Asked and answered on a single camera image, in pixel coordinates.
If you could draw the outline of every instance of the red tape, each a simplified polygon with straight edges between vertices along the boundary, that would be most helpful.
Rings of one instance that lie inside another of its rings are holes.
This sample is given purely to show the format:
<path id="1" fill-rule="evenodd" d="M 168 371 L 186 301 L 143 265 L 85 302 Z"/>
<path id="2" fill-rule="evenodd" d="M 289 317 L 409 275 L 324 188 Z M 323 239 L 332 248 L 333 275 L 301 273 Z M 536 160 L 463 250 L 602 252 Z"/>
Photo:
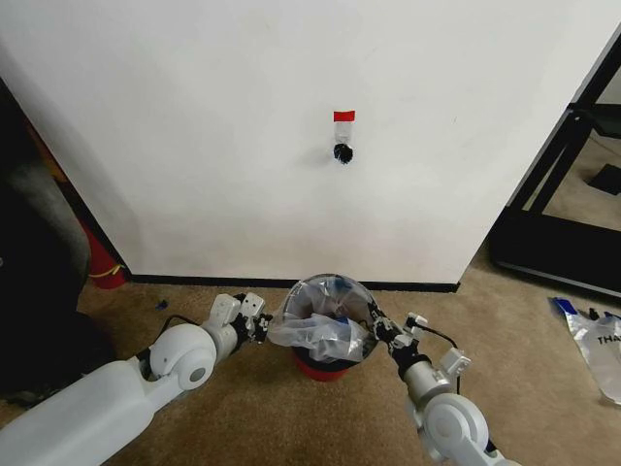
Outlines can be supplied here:
<path id="1" fill-rule="evenodd" d="M 334 112 L 334 121 L 354 121 L 356 119 L 356 111 Z"/>

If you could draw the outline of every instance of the floor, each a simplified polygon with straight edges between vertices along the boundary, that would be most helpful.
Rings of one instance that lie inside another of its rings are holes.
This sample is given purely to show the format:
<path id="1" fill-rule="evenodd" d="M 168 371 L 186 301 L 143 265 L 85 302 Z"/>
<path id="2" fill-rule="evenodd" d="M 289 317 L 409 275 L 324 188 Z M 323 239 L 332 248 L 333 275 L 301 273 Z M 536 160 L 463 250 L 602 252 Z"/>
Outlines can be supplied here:
<path id="1" fill-rule="evenodd" d="M 599 191 L 586 183 L 607 163 L 621 166 L 621 140 L 604 138 L 593 131 L 543 213 L 621 230 L 619 196 Z"/>
<path id="2" fill-rule="evenodd" d="M 590 143 L 586 151 L 599 164 L 605 150 L 597 147 Z M 579 177 L 578 172 L 572 177 Z M 571 192 L 584 188 L 575 180 L 568 183 Z M 563 196 L 550 209 L 570 216 L 567 206 L 576 201 L 571 194 Z M 612 196 L 607 200 L 611 207 L 618 202 Z M 578 216 L 593 209 L 587 205 L 582 211 Z M 120 357 L 128 358 L 152 343 L 167 315 L 203 320 L 216 294 L 240 291 L 134 283 L 101 290 L 88 285 L 80 310 L 100 322 Z M 274 312 L 286 294 L 285 289 L 252 291 Z M 587 300 L 574 291 L 518 280 L 493 268 L 485 247 L 457 293 L 374 295 L 398 321 L 410 311 L 426 316 L 472 358 L 462 393 L 485 413 L 493 440 L 507 457 L 539 466 L 619 462 L 621 410 L 601 396 L 548 299 L 562 295 L 581 309 L 616 312 L 621 312 L 621 303 Z M 158 311 L 162 299 L 170 306 Z M 421 348 L 433 360 L 447 350 L 431 336 Z M 333 383 L 307 379 L 289 349 L 269 343 L 247 346 L 217 366 L 206 385 L 156 414 L 150 427 L 107 464 L 433 464 L 416 437 L 405 401 L 406 388 L 383 346 Z M 0 426 L 19 413 L 0 404 Z"/>

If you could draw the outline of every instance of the clear plastic bag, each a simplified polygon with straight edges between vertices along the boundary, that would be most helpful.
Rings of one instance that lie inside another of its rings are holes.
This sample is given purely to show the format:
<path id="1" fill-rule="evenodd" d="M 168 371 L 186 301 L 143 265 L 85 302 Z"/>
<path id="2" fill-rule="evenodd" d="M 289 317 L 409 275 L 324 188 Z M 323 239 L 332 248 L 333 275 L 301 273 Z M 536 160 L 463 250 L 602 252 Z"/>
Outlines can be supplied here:
<path id="1" fill-rule="evenodd" d="M 605 313 L 592 320 L 576 311 L 567 299 L 554 298 L 554 303 L 563 311 L 600 390 L 621 405 L 621 317 Z"/>
<path id="2" fill-rule="evenodd" d="M 268 338 L 284 347 L 309 350 L 315 361 L 360 362 L 375 347 L 369 304 L 374 299 L 362 284 L 340 275 L 317 275 L 296 283 Z"/>

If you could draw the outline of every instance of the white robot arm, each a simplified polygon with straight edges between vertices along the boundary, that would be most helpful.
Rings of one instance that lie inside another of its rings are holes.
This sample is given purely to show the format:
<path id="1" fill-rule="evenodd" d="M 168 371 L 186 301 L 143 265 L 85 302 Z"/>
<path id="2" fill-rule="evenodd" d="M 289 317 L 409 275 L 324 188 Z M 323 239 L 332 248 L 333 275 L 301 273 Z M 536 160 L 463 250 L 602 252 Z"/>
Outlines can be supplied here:
<path id="1" fill-rule="evenodd" d="M 0 431 L 0 466 L 98 465 L 140 435 L 160 408 L 207 381 L 244 341 L 265 340 L 265 302 L 218 295 L 201 326 L 177 325 L 127 361 L 106 364 Z"/>
<path id="2" fill-rule="evenodd" d="M 436 462 L 450 459 L 459 466 L 519 466 L 505 459 L 489 440 L 487 422 L 469 399 L 451 393 L 455 381 L 471 363 L 456 348 L 434 368 L 418 342 L 427 320 L 409 314 L 404 327 L 370 305 L 376 337 L 388 345 L 399 367 L 399 376 L 408 386 L 411 414 L 420 440 Z"/>

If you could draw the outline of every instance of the white wall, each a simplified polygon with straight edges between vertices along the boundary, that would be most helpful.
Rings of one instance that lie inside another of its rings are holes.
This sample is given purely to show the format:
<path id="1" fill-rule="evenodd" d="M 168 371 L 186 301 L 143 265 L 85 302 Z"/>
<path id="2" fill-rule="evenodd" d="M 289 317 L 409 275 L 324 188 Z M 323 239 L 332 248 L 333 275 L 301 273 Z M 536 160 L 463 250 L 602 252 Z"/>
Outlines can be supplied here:
<path id="1" fill-rule="evenodd" d="M 134 273 L 456 283 L 620 17 L 4 0 L 0 73 Z M 349 109 L 343 167 L 331 116 Z"/>

